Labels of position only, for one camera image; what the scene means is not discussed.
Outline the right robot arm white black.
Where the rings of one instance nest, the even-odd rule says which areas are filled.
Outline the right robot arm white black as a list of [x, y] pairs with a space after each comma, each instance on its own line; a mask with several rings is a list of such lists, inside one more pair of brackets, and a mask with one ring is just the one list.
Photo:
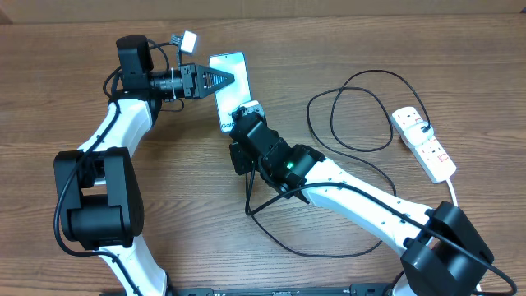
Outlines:
[[393, 294], [476, 295], [494, 257], [466, 214], [405, 201], [347, 173], [320, 151], [290, 146], [259, 108], [233, 113], [230, 155], [239, 175], [255, 171], [279, 198], [332, 210], [387, 244], [403, 266]]

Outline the Samsung Galaxy smartphone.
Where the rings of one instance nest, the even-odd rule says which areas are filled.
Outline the Samsung Galaxy smartphone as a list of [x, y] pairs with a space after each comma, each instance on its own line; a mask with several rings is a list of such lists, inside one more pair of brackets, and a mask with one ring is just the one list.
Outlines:
[[232, 112], [240, 105], [251, 101], [250, 82], [243, 52], [222, 53], [209, 57], [210, 67], [233, 74], [234, 82], [215, 93], [219, 129], [229, 133], [234, 125]]

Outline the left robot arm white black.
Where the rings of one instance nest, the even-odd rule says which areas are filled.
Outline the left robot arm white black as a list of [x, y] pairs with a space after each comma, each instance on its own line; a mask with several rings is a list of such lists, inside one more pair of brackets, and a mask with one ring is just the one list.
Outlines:
[[147, 247], [142, 230], [144, 205], [132, 165], [142, 137], [155, 125], [165, 102], [203, 99], [234, 83], [232, 73], [195, 63], [196, 35], [173, 35], [175, 67], [155, 72], [153, 49], [144, 35], [117, 40], [120, 65], [104, 81], [108, 112], [91, 138], [75, 150], [59, 152], [53, 162], [58, 194], [53, 234], [74, 257], [100, 257], [123, 286], [124, 295], [174, 295], [168, 272]]

